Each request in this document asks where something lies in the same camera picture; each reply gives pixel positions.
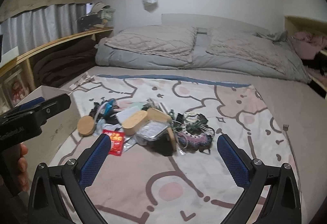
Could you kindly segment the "person's left hand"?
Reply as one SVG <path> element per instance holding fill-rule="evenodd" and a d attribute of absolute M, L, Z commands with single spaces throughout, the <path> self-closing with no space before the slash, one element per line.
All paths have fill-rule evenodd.
<path fill-rule="evenodd" d="M 25 158 L 26 154 L 28 153 L 28 148 L 20 143 L 20 157 L 17 161 L 17 168 L 16 168 L 16 187 L 20 191 L 28 191 L 29 190 L 29 181 L 28 181 L 28 163 Z"/>

